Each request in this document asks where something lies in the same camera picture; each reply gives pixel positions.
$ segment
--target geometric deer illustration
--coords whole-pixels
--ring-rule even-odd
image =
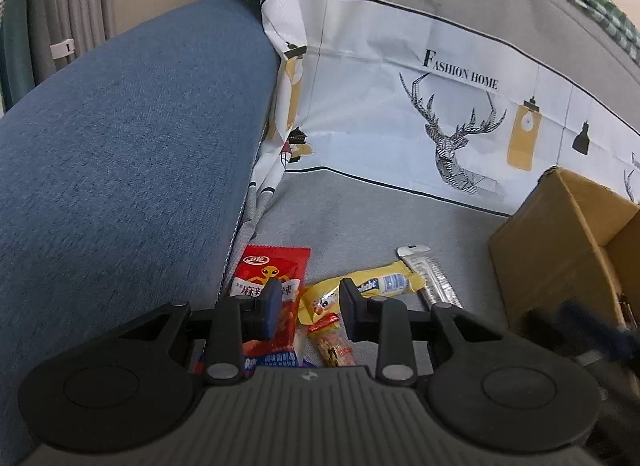
[[[402,74],[400,74],[400,81],[407,96],[411,99],[411,104],[425,119],[426,124],[424,125],[424,129],[427,135],[431,137],[436,144],[436,167],[442,180],[453,188],[475,195],[478,193],[476,184],[485,177],[461,167],[456,160],[456,150],[465,147],[469,142],[469,139],[466,137],[467,135],[489,133],[498,128],[504,121],[507,111],[504,110],[500,121],[496,122],[496,113],[491,95],[486,93],[486,97],[489,99],[489,105],[491,106],[489,117],[487,117],[485,121],[482,121],[480,126],[476,126],[476,109],[473,108],[471,111],[471,119],[468,123],[463,123],[462,126],[456,126],[456,132],[453,135],[444,135],[440,129],[438,118],[432,109],[435,94],[431,94],[426,107],[423,105],[422,98],[420,97],[420,82],[428,75],[428,73],[424,74],[415,80],[411,85],[411,91],[409,91],[406,84],[404,84]]]
[[[636,171],[635,168],[633,168],[630,172],[629,175],[626,174],[626,170],[624,172],[625,175],[625,190],[626,190],[626,194],[629,195],[629,200],[632,202],[635,202],[634,200],[634,191],[631,188],[631,176],[633,175],[633,173]]]

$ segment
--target yellow snack wrapper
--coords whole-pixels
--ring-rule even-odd
[[[351,278],[364,297],[395,296],[425,287],[424,279],[399,260],[385,267],[329,278],[312,285],[302,295],[298,308],[300,323],[313,325],[329,313],[340,312],[338,286],[343,278]]]

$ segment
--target red snack bag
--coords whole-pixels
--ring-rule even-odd
[[[259,296],[268,279],[278,278],[282,282],[282,311],[276,335],[269,341],[254,340],[242,345],[245,372],[256,365],[298,366],[293,338],[300,290],[310,255],[311,249],[306,247],[248,245],[244,250],[229,296]]]

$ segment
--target black lamp print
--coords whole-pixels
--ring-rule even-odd
[[[589,152],[589,123],[586,121],[582,123],[582,131],[575,136],[574,139],[574,150],[582,153],[583,155],[587,155]]]

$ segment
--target silver snack wrapper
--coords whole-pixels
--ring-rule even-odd
[[[398,256],[409,269],[424,278],[426,286],[424,289],[420,289],[418,294],[429,306],[441,301],[463,308],[429,246],[406,245],[398,247]]]

